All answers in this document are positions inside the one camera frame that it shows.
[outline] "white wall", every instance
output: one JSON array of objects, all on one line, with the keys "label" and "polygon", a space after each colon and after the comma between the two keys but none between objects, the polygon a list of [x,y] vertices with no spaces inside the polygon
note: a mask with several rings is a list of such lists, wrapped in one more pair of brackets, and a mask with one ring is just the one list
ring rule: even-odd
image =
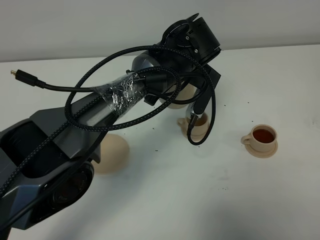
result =
[{"label": "white wall", "polygon": [[223,49],[320,43],[319,0],[1,0],[0,61],[106,56],[200,13]]}]

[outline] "tea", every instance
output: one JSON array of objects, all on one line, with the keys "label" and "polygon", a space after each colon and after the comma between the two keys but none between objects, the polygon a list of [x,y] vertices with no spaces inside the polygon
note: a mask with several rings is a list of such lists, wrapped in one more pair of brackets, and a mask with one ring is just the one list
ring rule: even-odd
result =
[{"label": "tea", "polygon": [[268,144],[275,140],[271,132],[265,129],[258,129],[253,132],[253,137],[260,143]]}]

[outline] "robotic arm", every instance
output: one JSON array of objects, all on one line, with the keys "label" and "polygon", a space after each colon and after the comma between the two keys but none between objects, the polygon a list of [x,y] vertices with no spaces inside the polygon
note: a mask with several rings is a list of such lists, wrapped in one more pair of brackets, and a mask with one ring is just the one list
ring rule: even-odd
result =
[{"label": "robotic arm", "polygon": [[[161,42],[153,46],[133,47],[115,53],[94,66],[76,85],[48,85],[18,70],[17,80],[54,91],[71,92],[65,107],[40,110],[0,132],[0,233],[11,227],[28,229],[80,199],[94,176],[91,161],[100,162],[100,142],[108,131],[146,121],[169,104],[189,104],[190,135],[212,98],[214,124],[214,89],[220,75],[207,63],[221,51],[220,44],[204,19],[195,14],[171,25]],[[81,88],[87,78],[110,60],[131,52],[145,50],[132,63],[127,75],[111,84]],[[175,100],[187,84],[198,90],[185,101]],[[166,93],[176,85],[176,90]],[[71,104],[76,92],[92,92]],[[116,120],[144,98],[154,105],[164,104],[136,120],[116,124]]]}]

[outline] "plastic wrap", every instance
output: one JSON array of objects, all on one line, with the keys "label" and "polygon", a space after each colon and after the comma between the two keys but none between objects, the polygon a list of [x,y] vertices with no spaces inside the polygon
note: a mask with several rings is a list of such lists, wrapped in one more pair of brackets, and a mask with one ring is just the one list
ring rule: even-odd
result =
[{"label": "plastic wrap", "polygon": [[147,94],[145,84],[139,80],[135,72],[130,72],[116,80],[92,88],[100,94],[108,107],[115,111],[119,117],[129,111]]}]

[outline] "cup handle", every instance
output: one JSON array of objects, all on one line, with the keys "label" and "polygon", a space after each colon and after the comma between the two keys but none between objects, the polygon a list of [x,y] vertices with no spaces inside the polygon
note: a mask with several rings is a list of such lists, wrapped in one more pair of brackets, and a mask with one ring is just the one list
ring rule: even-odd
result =
[{"label": "cup handle", "polygon": [[179,127],[183,127],[184,124],[185,124],[185,118],[178,118],[178,120],[176,121],[176,124],[179,126]]},{"label": "cup handle", "polygon": [[244,144],[244,145],[249,145],[250,144],[250,142],[249,142],[250,139],[252,139],[252,137],[250,135],[243,136],[241,138],[241,143]]}]

